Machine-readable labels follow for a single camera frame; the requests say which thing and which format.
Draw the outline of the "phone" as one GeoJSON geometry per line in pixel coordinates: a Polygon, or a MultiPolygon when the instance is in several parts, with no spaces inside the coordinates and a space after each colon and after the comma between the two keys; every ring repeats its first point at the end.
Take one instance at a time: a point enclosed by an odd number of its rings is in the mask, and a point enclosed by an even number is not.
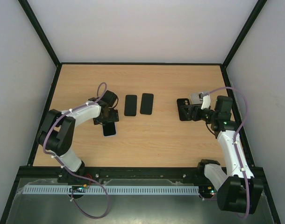
{"type": "Polygon", "coordinates": [[[115,136],[117,134],[116,126],[114,122],[105,123],[102,126],[103,136],[115,136]]]}
{"type": "Polygon", "coordinates": [[[136,116],[137,110],[137,96],[136,95],[126,95],[125,96],[125,116],[136,116]]]}

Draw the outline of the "black smartphone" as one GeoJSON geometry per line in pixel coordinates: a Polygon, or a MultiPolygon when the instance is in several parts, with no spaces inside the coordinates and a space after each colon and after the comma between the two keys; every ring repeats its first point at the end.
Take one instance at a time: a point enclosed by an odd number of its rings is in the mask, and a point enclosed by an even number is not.
{"type": "Polygon", "coordinates": [[[151,115],[153,110],[154,95],[143,93],[140,107],[140,114],[151,115]]]}

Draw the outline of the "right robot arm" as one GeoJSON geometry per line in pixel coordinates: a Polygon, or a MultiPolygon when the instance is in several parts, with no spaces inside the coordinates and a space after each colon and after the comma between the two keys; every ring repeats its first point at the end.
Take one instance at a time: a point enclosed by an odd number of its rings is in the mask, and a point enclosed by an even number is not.
{"type": "Polygon", "coordinates": [[[211,98],[200,92],[196,94],[197,104],[189,99],[177,99],[181,121],[204,121],[220,144],[226,171],[218,161],[202,159],[198,164],[197,178],[200,182],[210,181],[217,191],[220,210],[254,214],[263,191],[262,181],[250,170],[240,143],[238,126],[231,120],[233,100],[218,96],[215,108],[210,108],[211,98]]]}

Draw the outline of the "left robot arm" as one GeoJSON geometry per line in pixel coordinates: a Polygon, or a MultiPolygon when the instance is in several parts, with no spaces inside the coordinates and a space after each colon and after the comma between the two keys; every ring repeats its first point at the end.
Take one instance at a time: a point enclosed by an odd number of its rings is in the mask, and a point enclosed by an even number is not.
{"type": "Polygon", "coordinates": [[[118,97],[107,90],[99,98],[90,98],[85,104],[66,111],[50,110],[36,136],[36,141],[46,154],[60,161],[71,172],[76,173],[84,167],[84,162],[72,149],[74,130],[80,124],[93,120],[94,125],[101,125],[103,136],[116,135],[115,123],[119,121],[118,97]]]}

